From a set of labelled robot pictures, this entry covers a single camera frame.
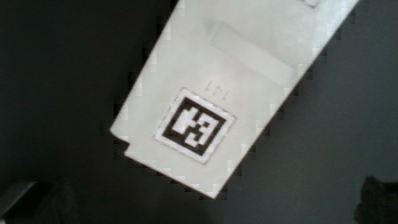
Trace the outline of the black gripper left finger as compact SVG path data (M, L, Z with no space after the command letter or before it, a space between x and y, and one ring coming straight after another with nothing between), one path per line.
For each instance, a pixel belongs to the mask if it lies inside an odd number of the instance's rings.
M78 224L69 182L16 182L0 194L0 224Z

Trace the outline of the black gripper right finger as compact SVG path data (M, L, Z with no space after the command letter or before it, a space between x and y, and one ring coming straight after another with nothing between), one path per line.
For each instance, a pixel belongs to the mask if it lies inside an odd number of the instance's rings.
M398 182L366 177L353 220L357 224L398 224Z

